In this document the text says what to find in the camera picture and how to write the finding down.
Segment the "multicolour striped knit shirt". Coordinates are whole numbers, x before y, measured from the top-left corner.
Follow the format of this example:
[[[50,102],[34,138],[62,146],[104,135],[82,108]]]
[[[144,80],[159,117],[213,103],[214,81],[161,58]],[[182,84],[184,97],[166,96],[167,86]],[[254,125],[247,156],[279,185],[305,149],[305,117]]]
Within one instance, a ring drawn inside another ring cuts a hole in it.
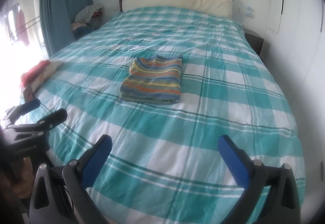
[[[179,102],[182,61],[180,54],[176,57],[137,57],[119,89],[120,99],[151,104]]]

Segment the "red and cream folded clothes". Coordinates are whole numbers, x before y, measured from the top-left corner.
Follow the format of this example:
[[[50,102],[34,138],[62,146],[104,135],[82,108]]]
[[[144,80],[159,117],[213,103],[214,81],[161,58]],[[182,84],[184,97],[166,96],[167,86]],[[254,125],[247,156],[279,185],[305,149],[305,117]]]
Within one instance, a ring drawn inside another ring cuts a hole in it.
[[[24,89],[29,87],[32,92],[36,92],[63,64],[62,61],[40,61],[21,75],[21,86]]]

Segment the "pile of clothes by curtain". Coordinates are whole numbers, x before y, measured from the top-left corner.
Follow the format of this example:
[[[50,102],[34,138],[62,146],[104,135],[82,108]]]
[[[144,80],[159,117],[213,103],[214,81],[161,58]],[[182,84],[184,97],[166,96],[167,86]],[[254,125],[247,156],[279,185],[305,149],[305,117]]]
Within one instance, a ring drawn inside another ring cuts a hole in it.
[[[76,40],[101,28],[103,8],[101,4],[88,5],[75,16],[71,27]]]

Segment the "teal white plaid bedspread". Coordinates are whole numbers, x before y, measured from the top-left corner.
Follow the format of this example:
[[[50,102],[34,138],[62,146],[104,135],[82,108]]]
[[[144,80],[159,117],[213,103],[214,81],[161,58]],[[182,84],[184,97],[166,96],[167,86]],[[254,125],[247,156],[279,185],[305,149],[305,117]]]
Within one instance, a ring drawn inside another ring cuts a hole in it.
[[[126,102],[120,87],[137,57],[183,56],[172,105]],[[299,198],[306,178],[297,125],[275,79],[236,22],[187,9],[150,7],[116,15],[59,51],[63,66],[37,93],[29,122],[64,108],[51,131],[56,166],[99,137],[113,148],[89,194],[115,223],[221,223],[243,190],[217,141],[228,135],[267,166],[288,163]]]

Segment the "white wardrobe doors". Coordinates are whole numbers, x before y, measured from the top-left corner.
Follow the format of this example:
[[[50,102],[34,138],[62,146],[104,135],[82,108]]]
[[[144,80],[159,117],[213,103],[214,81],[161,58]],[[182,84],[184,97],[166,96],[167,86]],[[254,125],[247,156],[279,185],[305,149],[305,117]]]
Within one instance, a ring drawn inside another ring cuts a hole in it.
[[[283,0],[264,61],[292,108],[324,111],[324,0]]]

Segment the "dark wooden nightstand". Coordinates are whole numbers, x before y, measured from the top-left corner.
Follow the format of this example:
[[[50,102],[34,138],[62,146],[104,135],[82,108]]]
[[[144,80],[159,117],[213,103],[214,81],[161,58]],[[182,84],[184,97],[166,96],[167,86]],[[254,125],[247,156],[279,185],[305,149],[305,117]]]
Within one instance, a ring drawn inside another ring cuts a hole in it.
[[[245,38],[251,48],[257,53],[258,56],[261,55],[264,39],[259,36],[254,31],[244,29]]]

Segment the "white wall socket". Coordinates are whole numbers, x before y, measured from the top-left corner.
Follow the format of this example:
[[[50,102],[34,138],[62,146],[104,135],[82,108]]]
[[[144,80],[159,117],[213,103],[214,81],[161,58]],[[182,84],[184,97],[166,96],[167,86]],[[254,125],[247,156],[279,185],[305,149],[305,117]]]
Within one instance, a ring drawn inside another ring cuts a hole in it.
[[[238,12],[245,17],[249,17],[250,19],[255,18],[255,11],[251,7],[239,8]]]

